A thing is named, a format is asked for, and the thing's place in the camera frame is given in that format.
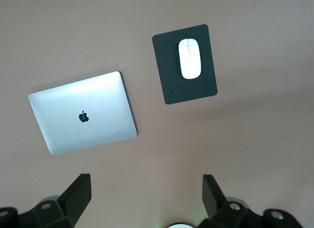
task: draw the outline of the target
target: wireless mouse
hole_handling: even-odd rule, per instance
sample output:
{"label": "wireless mouse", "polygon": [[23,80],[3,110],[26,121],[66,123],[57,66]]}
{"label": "wireless mouse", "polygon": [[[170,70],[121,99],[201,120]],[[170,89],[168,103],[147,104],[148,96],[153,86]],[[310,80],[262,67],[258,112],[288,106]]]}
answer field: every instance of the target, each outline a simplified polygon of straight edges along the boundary
{"label": "wireless mouse", "polygon": [[179,57],[185,79],[197,78],[201,74],[200,49],[195,39],[186,38],[179,42]]}

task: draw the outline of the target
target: laptop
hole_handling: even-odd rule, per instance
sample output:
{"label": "laptop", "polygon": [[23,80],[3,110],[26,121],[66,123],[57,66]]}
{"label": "laptop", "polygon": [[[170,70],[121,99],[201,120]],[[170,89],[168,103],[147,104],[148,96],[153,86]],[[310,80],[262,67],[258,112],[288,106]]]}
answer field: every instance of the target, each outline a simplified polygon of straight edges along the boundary
{"label": "laptop", "polygon": [[28,100],[52,155],[137,135],[118,71],[32,93]]}

